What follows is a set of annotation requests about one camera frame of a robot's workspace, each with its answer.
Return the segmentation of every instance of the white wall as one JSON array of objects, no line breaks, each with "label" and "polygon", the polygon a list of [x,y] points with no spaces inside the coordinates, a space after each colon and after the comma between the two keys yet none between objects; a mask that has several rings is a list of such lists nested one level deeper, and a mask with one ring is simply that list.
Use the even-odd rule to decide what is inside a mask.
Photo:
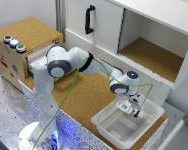
[{"label": "white wall", "polygon": [[56,29],[55,0],[0,0],[0,28],[30,16]]},{"label": "white wall", "polygon": [[167,102],[183,112],[188,110],[188,77],[177,89],[171,91]]}]

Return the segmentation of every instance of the white cabinet door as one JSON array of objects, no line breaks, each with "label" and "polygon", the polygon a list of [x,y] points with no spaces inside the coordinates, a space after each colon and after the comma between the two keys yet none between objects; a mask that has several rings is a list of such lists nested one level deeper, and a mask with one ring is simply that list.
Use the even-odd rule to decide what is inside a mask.
[{"label": "white cabinet door", "polygon": [[[85,33],[86,10],[90,5],[90,28]],[[123,18],[123,8],[107,0],[67,0],[67,29],[111,53],[116,54]]]}]

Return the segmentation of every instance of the cabinet shelf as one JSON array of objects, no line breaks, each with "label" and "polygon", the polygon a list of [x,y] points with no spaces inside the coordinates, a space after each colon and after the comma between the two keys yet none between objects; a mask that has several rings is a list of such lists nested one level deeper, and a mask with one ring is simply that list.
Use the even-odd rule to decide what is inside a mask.
[{"label": "cabinet shelf", "polygon": [[124,49],[120,50],[119,53],[171,82],[175,82],[184,60],[184,58],[143,38],[138,38]]}]

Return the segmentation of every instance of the wooden box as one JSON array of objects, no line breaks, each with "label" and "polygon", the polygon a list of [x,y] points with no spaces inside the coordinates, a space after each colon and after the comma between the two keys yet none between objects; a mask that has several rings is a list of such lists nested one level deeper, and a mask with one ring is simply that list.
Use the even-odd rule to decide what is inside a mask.
[{"label": "wooden box", "polygon": [[[4,44],[6,35],[18,39],[27,51],[17,53],[16,49]],[[0,28],[0,74],[22,91],[18,79],[22,81],[30,75],[27,57],[53,43],[63,43],[63,35],[34,17]]]}]

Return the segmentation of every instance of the brown work surface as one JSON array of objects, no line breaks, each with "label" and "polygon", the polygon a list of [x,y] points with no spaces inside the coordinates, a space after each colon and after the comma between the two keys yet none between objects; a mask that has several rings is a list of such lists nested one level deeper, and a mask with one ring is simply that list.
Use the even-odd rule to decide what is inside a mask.
[{"label": "brown work surface", "polygon": [[175,82],[184,60],[143,38],[137,39],[119,53],[172,82]]},{"label": "brown work surface", "polygon": [[[55,82],[52,94],[59,105],[66,96],[74,76],[75,71]],[[34,88],[33,77],[25,79],[23,83],[31,89]],[[100,74],[87,76],[79,73],[74,88],[62,109],[114,150],[117,150],[118,148],[98,133],[97,127],[91,122],[91,118],[115,100],[115,98],[116,95],[110,92],[107,78]],[[130,150],[139,150],[166,119],[167,115],[164,114]]]},{"label": "brown work surface", "polygon": [[2,43],[6,35],[11,35],[13,39],[18,39],[20,44],[26,46],[27,50],[32,50],[58,36],[62,36],[60,32],[34,17],[0,28],[0,41]]}]

